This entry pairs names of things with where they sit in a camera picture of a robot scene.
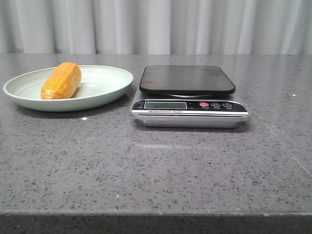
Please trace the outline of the orange corn cob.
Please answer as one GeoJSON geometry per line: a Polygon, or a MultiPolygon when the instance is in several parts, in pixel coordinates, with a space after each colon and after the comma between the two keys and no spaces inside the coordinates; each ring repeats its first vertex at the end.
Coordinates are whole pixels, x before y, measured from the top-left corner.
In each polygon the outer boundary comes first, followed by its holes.
{"type": "Polygon", "coordinates": [[[76,63],[64,62],[55,68],[41,88],[41,99],[71,98],[82,79],[76,63]]]}

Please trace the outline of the silver black kitchen scale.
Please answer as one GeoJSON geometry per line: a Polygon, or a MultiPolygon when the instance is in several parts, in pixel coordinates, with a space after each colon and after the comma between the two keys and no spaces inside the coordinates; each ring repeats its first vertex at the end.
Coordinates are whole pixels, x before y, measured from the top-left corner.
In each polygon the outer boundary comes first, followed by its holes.
{"type": "Polygon", "coordinates": [[[235,128],[251,111],[216,66],[151,65],[144,69],[131,107],[144,126],[235,128]]]}

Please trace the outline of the pale green round plate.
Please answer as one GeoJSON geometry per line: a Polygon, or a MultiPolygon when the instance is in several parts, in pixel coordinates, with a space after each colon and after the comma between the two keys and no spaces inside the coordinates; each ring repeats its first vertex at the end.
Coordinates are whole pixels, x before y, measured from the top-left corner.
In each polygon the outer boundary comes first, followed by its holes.
{"type": "Polygon", "coordinates": [[[3,90],[10,99],[32,110],[69,112],[86,110],[110,103],[131,87],[133,75],[121,68],[81,65],[82,80],[69,99],[40,98],[41,87],[54,68],[46,68],[17,76],[5,83],[3,90]]]}

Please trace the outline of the grey pleated curtain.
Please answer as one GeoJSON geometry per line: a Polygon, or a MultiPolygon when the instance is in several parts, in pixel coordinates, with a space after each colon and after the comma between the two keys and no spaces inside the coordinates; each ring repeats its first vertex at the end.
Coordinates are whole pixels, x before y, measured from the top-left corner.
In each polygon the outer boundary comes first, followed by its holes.
{"type": "Polygon", "coordinates": [[[3,0],[0,51],[309,55],[312,3],[309,0],[3,0]]]}

